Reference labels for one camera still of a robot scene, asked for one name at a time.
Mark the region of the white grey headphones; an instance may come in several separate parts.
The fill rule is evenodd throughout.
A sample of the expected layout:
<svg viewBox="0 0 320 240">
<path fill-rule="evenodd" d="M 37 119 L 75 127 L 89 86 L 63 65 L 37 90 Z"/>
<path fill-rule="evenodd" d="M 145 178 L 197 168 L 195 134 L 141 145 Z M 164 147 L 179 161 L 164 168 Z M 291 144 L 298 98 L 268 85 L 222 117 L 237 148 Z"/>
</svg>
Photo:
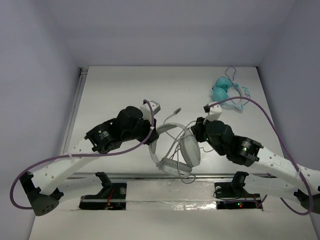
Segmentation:
<svg viewBox="0 0 320 240">
<path fill-rule="evenodd" d="M 148 146 L 149 154 L 160 171 L 176 178 L 187 179 L 192 174 L 193 168 L 201 163 L 200 147 L 191 130 L 182 124 L 166 123 L 159 126 L 156 131 L 161 135 L 174 128 L 180 128 L 181 132 L 174 138 L 165 156 L 158 158 L 156 140 Z"/>
</svg>

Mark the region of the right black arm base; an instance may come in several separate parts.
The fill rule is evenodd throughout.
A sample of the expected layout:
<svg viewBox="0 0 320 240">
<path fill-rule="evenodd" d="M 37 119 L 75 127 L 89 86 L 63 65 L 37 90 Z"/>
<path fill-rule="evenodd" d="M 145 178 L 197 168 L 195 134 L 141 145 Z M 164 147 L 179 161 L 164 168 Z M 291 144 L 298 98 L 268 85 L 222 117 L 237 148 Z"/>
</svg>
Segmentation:
<svg viewBox="0 0 320 240">
<path fill-rule="evenodd" d="M 238 171 L 231 181 L 216 182 L 213 197 L 217 200 L 218 210 L 263 209 L 259 193 L 248 193 L 245 189 L 245 179 L 249 174 Z"/>
</svg>

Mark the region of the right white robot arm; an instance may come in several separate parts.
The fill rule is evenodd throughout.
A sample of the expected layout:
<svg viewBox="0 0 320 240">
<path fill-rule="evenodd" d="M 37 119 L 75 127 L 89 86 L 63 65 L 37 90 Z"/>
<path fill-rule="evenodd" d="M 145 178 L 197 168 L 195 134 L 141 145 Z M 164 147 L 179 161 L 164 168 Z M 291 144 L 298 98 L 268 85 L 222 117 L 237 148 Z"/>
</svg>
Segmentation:
<svg viewBox="0 0 320 240">
<path fill-rule="evenodd" d="M 271 174 L 271 178 L 258 177 L 238 171 L 231 182 L 231 192 L 238 197 L 257 193 L 299 203 L 308 212 L 320 212 L 320 172 L 295 165 L 261 143 L 235 135 L 232 128 L 220 120 L 197 118 L 191 127 L 198 142 L 207 142 L 216 153 L 236 165 Z"/>
</svg>

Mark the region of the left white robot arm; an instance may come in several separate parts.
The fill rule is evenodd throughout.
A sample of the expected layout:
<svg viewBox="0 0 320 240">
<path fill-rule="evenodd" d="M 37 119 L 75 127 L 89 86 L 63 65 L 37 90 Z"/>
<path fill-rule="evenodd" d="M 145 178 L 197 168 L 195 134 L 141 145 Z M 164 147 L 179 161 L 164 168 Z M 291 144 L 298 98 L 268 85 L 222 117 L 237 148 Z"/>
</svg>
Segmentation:
<svg viewBox="0 0 320 240">
<path fill-rule="evenodd" d="M 118 156 L 122 143 L 138 141 L 134 146 L 149 145 L 158 139 L 155 115 L 161 107 L 154 101 L 139 108 L 128 106 L 117 117 L 88 131 L 84 138 L 63 155 L 52 157 L 37 171 L 26 170 L 19 181 L 36 216 L 44 216 L 60 203 L 75 197 L 110 200 L 117 192 L 105 172 L 90 177 L 69 179 L 79 169 L 101 157 Z"/>
</svg>

